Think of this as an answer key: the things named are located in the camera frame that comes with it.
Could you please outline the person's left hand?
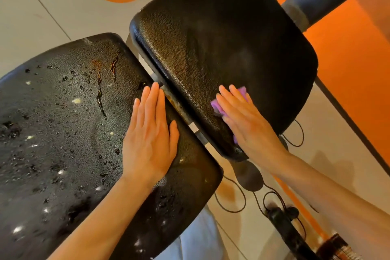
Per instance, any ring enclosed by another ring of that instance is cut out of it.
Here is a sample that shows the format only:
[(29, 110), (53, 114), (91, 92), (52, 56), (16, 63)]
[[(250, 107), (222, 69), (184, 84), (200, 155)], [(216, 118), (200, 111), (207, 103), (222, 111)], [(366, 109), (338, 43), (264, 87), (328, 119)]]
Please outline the person's left hand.
[(144, 178), (155, 182), (154, 186), (167, 174), (174, 159), (169, 153), (169, 125), (166, 112), (166, 98), (160, 88), (160, 123), (154, 130), (144, 129), (144, 89), (140, 97), (137, 125), (123, 141), (122, 176), (134, 179)]

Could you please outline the person's right hand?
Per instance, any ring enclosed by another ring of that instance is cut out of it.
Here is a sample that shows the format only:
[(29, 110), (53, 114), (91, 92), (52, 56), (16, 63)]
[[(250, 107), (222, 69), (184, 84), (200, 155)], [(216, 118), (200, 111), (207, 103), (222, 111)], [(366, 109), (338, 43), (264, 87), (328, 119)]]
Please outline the person's right hand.
[(261, 114), (250, 113), (247, 124), (245, 142), (239, 147), (261, 169), (281, 178), (287, 169), (289, 153)]

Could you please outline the purple cleaning sponge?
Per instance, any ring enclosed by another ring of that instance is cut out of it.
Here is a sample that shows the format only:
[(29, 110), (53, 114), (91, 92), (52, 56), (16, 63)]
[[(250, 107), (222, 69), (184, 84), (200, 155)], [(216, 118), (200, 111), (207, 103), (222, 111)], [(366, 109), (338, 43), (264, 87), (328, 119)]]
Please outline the purple cleaning sponge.
[[(247, 93), (246, 87), (240, 87), (237, 88), (241, 95), (245, 97), (245, 94)], [(216, 95), (216, 98), (211, 101), (211, 106), (214, 110), (214, 113), (218, 116), (221, 117), (226, 115), (223, 109), (220, 107), (218, 104), (218, 93)], [(248, 123), (248, 115), (250, 114), (250, 111), (248, 111), (246, 108), (242, 113), (238, 113), (236, 115), (228, 115), (230, 118), (232, 118), (236, 125), (237, 125), (237, 136), (233, 136), (234, 143), (237, 145), (242, 145), (245, 142), (245, 132), (246, 132), (246, 127)]]

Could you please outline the person's left forearm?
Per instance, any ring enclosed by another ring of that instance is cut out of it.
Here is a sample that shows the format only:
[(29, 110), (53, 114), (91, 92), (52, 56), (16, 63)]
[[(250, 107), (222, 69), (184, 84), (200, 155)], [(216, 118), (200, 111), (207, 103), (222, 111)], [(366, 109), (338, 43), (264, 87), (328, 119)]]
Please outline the person's left forearm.
[(154, 184), (122, 176), (47, 260), (108, 260)]

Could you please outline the person's right forearm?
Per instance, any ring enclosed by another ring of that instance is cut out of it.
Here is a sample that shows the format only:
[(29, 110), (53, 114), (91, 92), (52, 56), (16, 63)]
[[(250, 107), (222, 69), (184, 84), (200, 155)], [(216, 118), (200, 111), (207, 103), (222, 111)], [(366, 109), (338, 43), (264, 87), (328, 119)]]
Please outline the person's right forearm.
[(273, 156), (267, 169), (324, 215), (364, 260), (390, 260), (390, 214), (288, 152)]

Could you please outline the black round chair knob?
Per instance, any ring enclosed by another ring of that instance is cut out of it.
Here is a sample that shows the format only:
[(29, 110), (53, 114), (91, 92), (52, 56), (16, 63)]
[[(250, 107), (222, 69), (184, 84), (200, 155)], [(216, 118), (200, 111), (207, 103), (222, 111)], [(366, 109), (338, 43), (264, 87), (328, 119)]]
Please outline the black round chair knob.
[(257, 192), (264, 187), (264, 179), (261, 172), (249, 160), (241, 162), (230, 161), (230, 165), (239, 185), (245, 190)]

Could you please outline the black leather chair backrest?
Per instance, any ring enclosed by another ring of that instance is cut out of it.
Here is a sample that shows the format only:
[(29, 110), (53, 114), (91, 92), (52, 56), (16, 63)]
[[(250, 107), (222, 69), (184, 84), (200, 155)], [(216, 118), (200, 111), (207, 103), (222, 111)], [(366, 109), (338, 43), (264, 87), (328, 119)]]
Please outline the black leather chair backrest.
[(277, 135), (305, 105), (317, 55), (277, 0), (152, 0), (131, 20), (134, 45), (224, 158), (248, 157), (211, 101), (246, 87)]

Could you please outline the worn black leather chair seat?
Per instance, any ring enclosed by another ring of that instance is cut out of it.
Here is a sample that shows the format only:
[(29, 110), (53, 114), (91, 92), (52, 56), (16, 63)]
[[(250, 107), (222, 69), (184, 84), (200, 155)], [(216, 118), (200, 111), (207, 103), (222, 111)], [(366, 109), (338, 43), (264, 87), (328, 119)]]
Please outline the worn black leather chair seat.
[[(115, 33), (48, 50), (0, 79), (0, 260), (45, 260), (122, 173), (135, 98), (153, 79)], [(222, 181), (217, 161), (166, 101), (178, 153), (110, 260), (153, 260)]]

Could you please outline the person's light blue clothing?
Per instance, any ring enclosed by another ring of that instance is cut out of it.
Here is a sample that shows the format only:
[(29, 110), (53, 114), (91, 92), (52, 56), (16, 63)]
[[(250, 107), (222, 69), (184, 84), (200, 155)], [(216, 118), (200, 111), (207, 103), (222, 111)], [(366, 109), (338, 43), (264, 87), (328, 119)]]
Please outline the person's light blue clothing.
[(154, 260), (230, 260), (217, 227), (206, 206), (183, 233)]

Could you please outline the black chair base leg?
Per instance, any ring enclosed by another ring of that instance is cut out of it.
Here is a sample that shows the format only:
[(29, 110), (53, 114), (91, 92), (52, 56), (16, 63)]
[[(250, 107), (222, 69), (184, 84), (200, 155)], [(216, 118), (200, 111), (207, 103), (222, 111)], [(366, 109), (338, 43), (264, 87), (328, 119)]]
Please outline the black chair base leg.
[(267, 218), (276, 228), (296, 260), (320, 260), (305, 242), (304, 237), (293, 226), (292, 221), (298, 220), (298, 217), (299, 210), (293, 206), (284, 209), (273, 207), (267, 211)]

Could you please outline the dark striped object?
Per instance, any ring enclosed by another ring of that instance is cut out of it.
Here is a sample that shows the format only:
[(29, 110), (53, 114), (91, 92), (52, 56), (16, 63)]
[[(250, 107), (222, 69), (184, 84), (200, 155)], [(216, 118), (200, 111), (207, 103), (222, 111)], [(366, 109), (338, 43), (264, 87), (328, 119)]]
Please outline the dark striped object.
[(324, 242), (315, 253), (320, 260), (364, 260), (355, 253), (349, 244), (335, 233), (330, 239)]

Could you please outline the metal chair backrest bracket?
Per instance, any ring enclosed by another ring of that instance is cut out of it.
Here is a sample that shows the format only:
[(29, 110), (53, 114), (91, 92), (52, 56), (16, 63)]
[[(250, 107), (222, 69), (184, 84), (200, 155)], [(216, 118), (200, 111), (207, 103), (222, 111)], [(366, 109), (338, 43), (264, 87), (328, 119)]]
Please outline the metal chair backrest bracket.
[(162, 82), (162, 80), (158, 77), (158, 75), (147, 65), (146, 61), (143, 59), (143, 57), (140, 54), (135, 55), (136, 58), (140, 61), (143, 68), (147, 71), (147, 73), (151, 76), (153, 81), (158, 82), (159, 85), (162, 87), (165, 96), (167, 97), (168, 101), (173, 105), (174, 109), (179, 113), (181, 118), (184, 120), (184, 122), (188, 125), (188, 127), (192, 130), (193, 133), (197, 136), (197, 138), (202, 142), (203, 145), (206, 145), (209, 143), (209, 141), (206, 139), (206, 137), (201, 133), (199, 128), (196, 126), (196, 124), (193, 122), (193, 120), (188, 116), (188, 114), (183, 109), (182, 105), (178, 102), (177, 98), (173, 95), (173, 93), (168, 89), (167, 86), (165, 86)]

